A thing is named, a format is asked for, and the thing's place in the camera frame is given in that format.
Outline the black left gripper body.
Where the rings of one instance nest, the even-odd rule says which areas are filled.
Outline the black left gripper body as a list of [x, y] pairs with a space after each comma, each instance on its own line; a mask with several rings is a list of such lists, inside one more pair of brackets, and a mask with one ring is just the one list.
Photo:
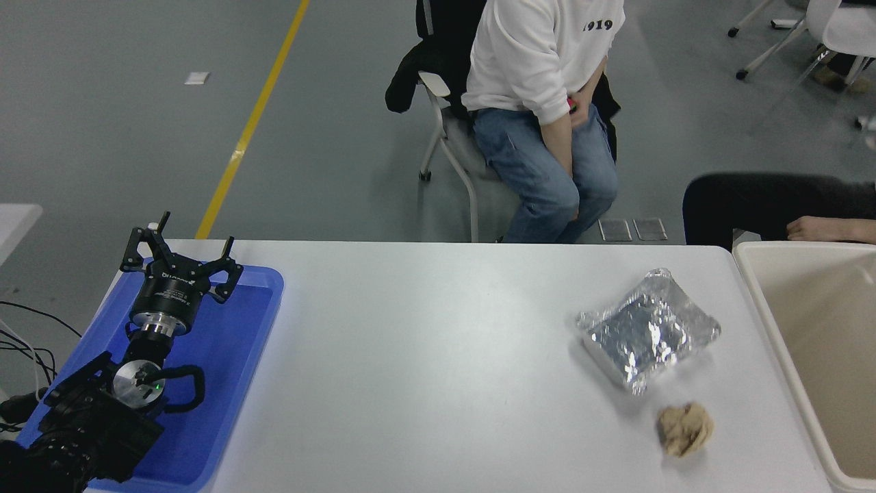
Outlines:
[[209, 278], [191, 270], [172, 273], [165, 262], [151, 262], [145, 268], [140, 293], [135, 298], [129, 320], [141, 327], [147, 316], [171, 316], [179, 327], [191, 327], [209, 290]]

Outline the person's left hand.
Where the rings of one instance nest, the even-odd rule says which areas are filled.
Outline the person's left hand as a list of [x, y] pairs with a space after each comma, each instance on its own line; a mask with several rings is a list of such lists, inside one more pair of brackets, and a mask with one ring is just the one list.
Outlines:
[[589, 106], [592, 104], [595, 88], [600, 82], [600, 76], [588, 81], [583, 87], [569, 94], [569, 99], [574, 101], [575, 112], [570, 112], [571, 128], [576, 129], [589, 121]]

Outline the person's hand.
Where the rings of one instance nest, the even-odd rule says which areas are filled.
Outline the person's hand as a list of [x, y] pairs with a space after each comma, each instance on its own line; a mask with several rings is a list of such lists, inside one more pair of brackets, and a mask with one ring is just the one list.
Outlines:
[[792, 241], [840, 242], [847, 240], [849, 228], [842, 218], [801, 216], [786, 225], [786, 238]]

